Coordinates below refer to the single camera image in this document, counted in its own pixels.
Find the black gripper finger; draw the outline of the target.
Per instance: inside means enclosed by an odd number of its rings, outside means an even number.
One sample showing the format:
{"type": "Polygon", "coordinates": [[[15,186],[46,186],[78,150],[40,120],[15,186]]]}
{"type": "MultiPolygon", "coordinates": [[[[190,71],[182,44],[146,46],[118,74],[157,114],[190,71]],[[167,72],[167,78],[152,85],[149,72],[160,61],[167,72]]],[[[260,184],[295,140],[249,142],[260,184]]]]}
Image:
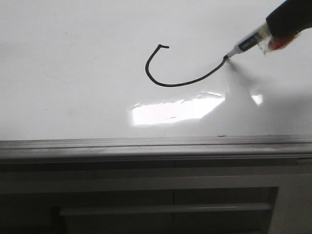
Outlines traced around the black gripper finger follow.
{"type": "Polygon", "coordinates": [[[309,29],[312,27],[312,1],[286,0],[266,17],[266,23],[274,37],[309,29]]]}

